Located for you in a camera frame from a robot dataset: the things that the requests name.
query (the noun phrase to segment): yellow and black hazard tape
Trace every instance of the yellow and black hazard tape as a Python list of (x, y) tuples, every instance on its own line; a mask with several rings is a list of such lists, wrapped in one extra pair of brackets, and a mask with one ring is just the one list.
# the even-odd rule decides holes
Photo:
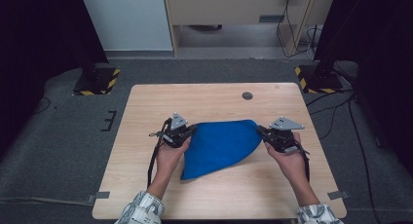
[(310, 89), (307, 86), (306, 79), (304, 78), (300, 67), (295, 67), (295, 74), (298, 77), (298, 81), (300, 82), (301, 89), (303, 89), (304, 93), (340, 93), (343, 91), (342, 89)]
[(116, 80), (118, 79), (121, 69), (114, 69), (112, 77), (104, 90), (83, 90), (78, 92), (73, 92), (74, 95), (95, 95), (95, 94), (109, 94), (113, 87), (115, 86)]

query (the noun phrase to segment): gray carpet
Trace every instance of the gray carpet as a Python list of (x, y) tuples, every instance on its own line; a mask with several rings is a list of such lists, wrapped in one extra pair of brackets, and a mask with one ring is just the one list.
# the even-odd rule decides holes
[[(0, 197), (36, 197), (85, 202), (98, 191), (118, 127), (135, 84), (298, 83), (293, 68), (305, 60), (111, 60), (121, 73), (111, 94), (75, 96), (81, 70), (54, 77), (6, 159), (0, 165)], [(352, 93), (338, 93), (309, 106), (310, 113), (334, 106)], [(320, 94), (303, 93), (306, 102)], [(371, 191), (382, 223), (413, 220), (413, 178), (391, 149), (378, 148), (360, 107), (352, 102), (366, 154)], [(117, 111), (111, 131), (105, 119)], [(333, 109), (314, 114), (319, 136), (328, 133)], [(348, 105), (336, 110), (331, 133), (321, 140), (340, 190), (348, 191), (345, 223), (375, 223), (366, 172)], [(92, 218), (91, 206), (1, 203), (0, 223), (113, 223)], [(249, 223), (275, 223), (250, 221)]]

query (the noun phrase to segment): table top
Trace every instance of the table top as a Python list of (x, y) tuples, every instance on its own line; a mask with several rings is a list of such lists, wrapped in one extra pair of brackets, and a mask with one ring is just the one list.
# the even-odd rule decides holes
[[(251, 93), (252, 99), (244, 99), (245, 92)], [(119, 218), (134, 196), (146, 189), (147, 170), (158, 140), (148, 135), (159, 131), (173, 112), (188, 120), (188, 126), (251, 119), (267, 127), (280, 116), (304, 125), (305, 129), (297, 132), (311, 154), (313, 189), (337, 217), (346, 215), (343, 201), (331, 201), (327, 196), (338, 190), (337, 185), (298, 86), (236, 83), (134, 86), (99, 189), (110, 195), (96, 200), (94, 218)], [(164, 195), (163, 219), (296, 218), (294, 193), (263, 143), (238, 164), (189, 182), (179, 179), (183, 162), (184, 157)]]

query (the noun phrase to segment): sleeve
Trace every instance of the sleeve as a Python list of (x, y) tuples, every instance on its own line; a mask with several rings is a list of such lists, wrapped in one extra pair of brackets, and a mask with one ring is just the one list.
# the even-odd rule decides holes
[(161, 224), (165, 207), (161, 200), (147, 192), (139, 192), (122, 211), (115, 224)]
[(299, 224), (344, 224), (327, 204), (300, 206), (297, 208), (297, 219)]

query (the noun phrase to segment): hand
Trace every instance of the hand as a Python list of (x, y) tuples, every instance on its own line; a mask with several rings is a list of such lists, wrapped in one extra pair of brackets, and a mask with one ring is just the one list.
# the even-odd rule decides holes
[(164, 143), (159, 148), (158, 156), (156, 157), (157, 171), (173, 173), (179, 163), (179, 159), (189, 148), (190, 142), (191, 137), (188, 137), (179, 148), (172, 148)]
[[(293, 134), (295, 140), (301, 143), (300, 134), (298, 132), (294, 132)], [(265, 143), (265, 147), (267, 148), (268, 154), (277, 161), (283, 175), (288, 180), (307, 179), (303, 156), (299, 150), (294, 150), (288, 153), (279, 153), (269, 143)]]

